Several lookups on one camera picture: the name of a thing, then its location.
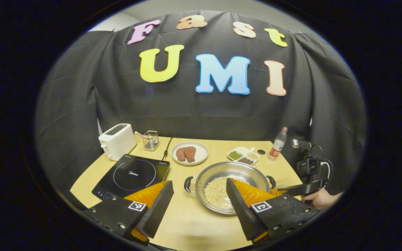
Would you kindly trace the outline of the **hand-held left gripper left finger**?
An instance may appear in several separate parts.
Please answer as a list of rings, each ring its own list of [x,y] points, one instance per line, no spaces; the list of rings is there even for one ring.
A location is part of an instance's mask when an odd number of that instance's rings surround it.
[[[163,181],[127,197],[104,200],[84,214],[115,234],[138,243],[154,238],[174,194],[173,182]]]

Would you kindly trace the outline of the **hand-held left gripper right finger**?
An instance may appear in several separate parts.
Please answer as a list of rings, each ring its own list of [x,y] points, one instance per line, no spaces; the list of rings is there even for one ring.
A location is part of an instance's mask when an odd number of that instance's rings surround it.
[[[225,187],[244,235],[252,243],[284,240],[320,212],[286,189],[265,192],[234,178],[228,178]]]

